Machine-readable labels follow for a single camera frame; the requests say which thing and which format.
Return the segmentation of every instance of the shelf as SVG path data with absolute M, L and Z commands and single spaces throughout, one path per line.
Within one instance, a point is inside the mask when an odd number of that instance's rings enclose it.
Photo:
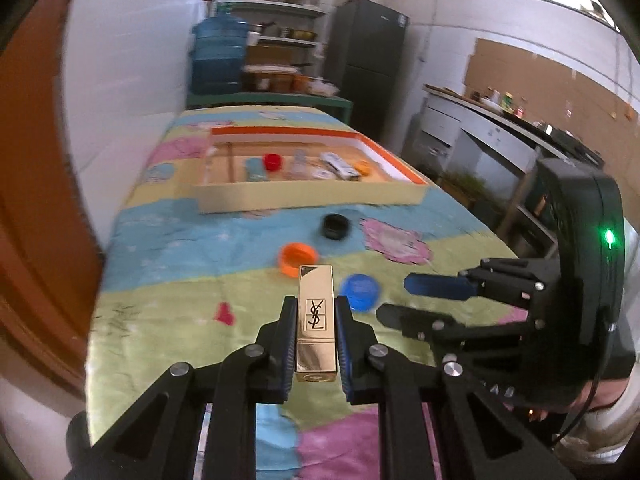
M 258 39 L 258 43 L 299 46 L 301 48 L 313 48 L 317 45 L 315 41 L 291 40 L 289 38 L 274 38 L 273 36 L 261 36 Z
M 549 229 L 540 223 L 535 216 L 533 216 L 523 205 L 518 206 L 518 212 L 522 215 L 524 223 L 536 234 L 539 234 L 542 238 L 542 242 L 546 242 L 546 245 L 556 245 L 558 239 Z
M 238 92 L 236 94 L 197 95 L 187 94 L 187 110 L 229 104 L 279 104 L 293 106 L 321 106 L 335 108 L 337 119 L 349 124 L 353 103 L 341 97 L 324 97 L 309 94 L 276 94 L 272 92 Z
M 283 2 L 272 2 L 271 0 L 216 0 L 216 3 L 231 4 L 232 9 L 237 10 L 280 12 L 292 16 L 305 16 L 307 18 L 318 18 L 326 14 L 320 7 L 286 4 Z

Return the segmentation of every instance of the white wall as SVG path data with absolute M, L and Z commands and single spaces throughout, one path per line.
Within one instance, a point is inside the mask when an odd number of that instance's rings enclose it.
M 153 146 L 184 109 L 199 0 L 72 0 L 62 93 L 74 169 L 102 247 Z
M 71 469 L 65 445 L 70 421 L 0 377 L 0 424 L 33 480 L 60 480 Z
M 0 339 L 0 427 L 33 480 L 71 469 L 65 435 L 84 402 L 52 384 Z
M 636 96 L 632 105 L 640 110 L 640 65 L 633 57 L 629 63 L 630 50 L 619 34 L 589 16 L 542 0 L 382 2 L 411 20 L 383 137 L 396 153 L 402 149 L 412 116 L 420 110 L 424 83 L 465 90 L 468 58 L 477 38 L 553 59 L 617 91 L 623 99 L 631 89 Z

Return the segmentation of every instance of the gold lipstick case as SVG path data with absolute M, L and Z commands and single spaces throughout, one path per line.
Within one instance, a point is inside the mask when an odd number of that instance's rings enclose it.
M 334 381 L 337 371 L 332 266 L 301 266 L 296 377 L 299 381 L 321 383 Z

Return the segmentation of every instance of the screw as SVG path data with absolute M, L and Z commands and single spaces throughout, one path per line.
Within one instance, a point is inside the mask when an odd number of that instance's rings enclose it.
M 459 377 L 462 375 L 462 366 L 458 363 L 450 362 L 444 365 L 444 373 L 451 377 Z
M 189 364 L 183 363 L 183 362 L 175 363 L 171 365 L 171 368 L 169 368 L 169 373 L 174 377 L 182 377 L 188 371 L 189 371 Z
M 384 345 L 371 345 L 369 347 L 369 354 L 373 357 L 384 357 L 389 353 L 389 348 Z
M 247 354 L 249 357 L 258 357 L 258 356 L 264 354 L 264 348 L 262 348 L 262 346 L 257 345 L 257 344 L 248 345 L 244 349 L 244 353 Z

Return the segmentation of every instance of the green table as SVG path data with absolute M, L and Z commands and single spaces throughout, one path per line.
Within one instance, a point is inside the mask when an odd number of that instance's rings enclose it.
M 336 116 L 344 124 L 349 124 L 353 103 L 341 97 L 322 97 L 308 94 L 274 94 L 271 92 L 238 92 L 220 95 L 187 95 L 187 110 L 220 105 L 279 104 L 337 108 Z

